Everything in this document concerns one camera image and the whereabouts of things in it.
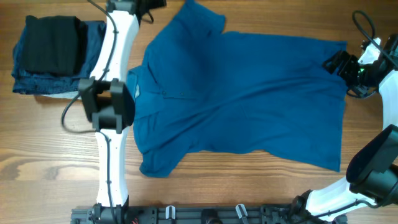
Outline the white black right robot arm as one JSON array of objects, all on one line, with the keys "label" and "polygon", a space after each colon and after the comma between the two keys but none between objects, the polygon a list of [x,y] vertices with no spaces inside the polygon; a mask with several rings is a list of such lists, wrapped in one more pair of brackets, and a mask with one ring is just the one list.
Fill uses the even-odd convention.
[{"label": "white black right robot arm", "polygon": [[353,157],[344,178],[295,197],[287,223],[343,223],[352,210],[397,203],[397,35],[383,48],[379,41],[364,42],[360,58],[340,50],[323,67],[343,78],[357,97],[365,98],[371,88],[381,95],[383,130]]}]

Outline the blue polo shirt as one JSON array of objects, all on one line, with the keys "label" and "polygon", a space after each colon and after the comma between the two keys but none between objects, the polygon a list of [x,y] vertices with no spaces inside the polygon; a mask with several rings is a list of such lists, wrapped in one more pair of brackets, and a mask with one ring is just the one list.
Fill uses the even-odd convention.
[{"label": "blue polo shirt", "polygon": [[346,43],[226,32],[187,1],[127,75],[141,172],[167,177],[188,153],[268,153],[339,171],[345,81],[323,63]]}]

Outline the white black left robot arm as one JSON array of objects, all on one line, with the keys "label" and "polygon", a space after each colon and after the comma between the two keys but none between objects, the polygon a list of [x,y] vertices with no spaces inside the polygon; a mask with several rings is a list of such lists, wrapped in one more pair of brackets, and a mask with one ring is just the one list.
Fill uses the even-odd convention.
[{"label": "white black left robot arm", "polygon": [[98,144],[99,191],[91,208],[72,212],[72,223],[129,223],[125,146],[135,104],[126,86],[127,64],[142,16],[166,4],[165,0],[106,3],[106,31],[98,61],[78,86]]}]

